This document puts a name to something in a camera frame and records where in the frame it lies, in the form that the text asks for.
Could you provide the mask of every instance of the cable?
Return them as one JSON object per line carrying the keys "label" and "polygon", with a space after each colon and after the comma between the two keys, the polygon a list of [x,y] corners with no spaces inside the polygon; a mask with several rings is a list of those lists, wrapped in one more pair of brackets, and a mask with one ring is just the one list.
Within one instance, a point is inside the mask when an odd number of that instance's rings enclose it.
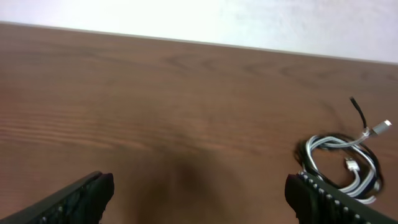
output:
{"label": "cable", "polygon": [[[392,124],[385,120],[372,129],[368,128],[365,116],[353,97],[350,98],[355,109],[358,111],[363,122],[363,132],[359,138],[353,139],[347,135],[340,133],[331,133],[325,136],[312,136],[305,142],[301,142],[298,147],[297,155],[303,170],[309,172],[341,192],[350,197],[355,198],[361,203],[369,204],[376,200],[375,195],[378,194],[383,186],[384,179],[381,174],[381,168],[377,157],[374,153],[363,144],[367,138],[377,136],[386,131]],[[342,149],[361,156],[368,164],[367,173],[361,172],[358,163],[352,158],[346,158],[346,168],[354,175],[354,181],[348,186],[342,187],[324,176],[319,170],[312,158],[312,151],[315,149],[324,149],[327,151],[335,151]]]}

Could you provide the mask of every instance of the white wall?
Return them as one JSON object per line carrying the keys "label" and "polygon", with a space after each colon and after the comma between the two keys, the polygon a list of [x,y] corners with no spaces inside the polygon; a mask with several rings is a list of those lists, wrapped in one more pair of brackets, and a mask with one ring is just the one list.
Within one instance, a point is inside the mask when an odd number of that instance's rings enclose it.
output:
{"label": "white wall", "polygon": [[0,0],[0,21],[398,63],[398,0]]}

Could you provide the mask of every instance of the brown wooden surface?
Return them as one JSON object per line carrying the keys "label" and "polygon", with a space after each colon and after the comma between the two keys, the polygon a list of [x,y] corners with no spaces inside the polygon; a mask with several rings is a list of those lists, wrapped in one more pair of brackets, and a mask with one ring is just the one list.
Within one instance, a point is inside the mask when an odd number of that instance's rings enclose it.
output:
{"label": "brown wooden surface", "polygon": [[[104,223],[297,223],[284,181],[299,139],[397,120],[398,67],[0,25],[0,217],[94,170]],[[368,146],[398,219],[398,129]],[[342,158],[316,153],[343,181]]]}

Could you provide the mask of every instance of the cable connector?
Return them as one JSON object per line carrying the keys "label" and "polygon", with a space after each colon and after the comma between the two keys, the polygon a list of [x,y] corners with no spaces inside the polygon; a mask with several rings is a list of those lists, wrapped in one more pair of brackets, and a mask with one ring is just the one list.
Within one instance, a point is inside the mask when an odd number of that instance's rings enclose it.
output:
{"label": "cable connector", "polygon": [[392,124],[389,120],[385,120],[385,121],[381,122],[380,124],[378,124],[377,126],[373,127],[371,130],[371,133],[375,134],[375,135],[380,135],[384,131],[387,131],[391,125]]}
{"label": "cable connector", "polygon": [[359,171],[359,165],[353,158],[345,158],[346,166],[349,171]]}

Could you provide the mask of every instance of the wooden table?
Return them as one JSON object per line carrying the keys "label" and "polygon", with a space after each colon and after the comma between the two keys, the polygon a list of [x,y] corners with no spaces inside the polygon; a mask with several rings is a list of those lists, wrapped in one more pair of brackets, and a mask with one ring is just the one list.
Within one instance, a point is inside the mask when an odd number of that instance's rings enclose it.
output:
{"label": "wooden table", "polygon": [[[357,136],[350,96],[394,124],[398,67],[1,24],[0,92],[0,217],[101,170],[103,223],[298,223],[295,143]],[[397,134],[367,141],[386,178],[371,206],[395,219]],[[349,178],[339,154],[315,157]]]}

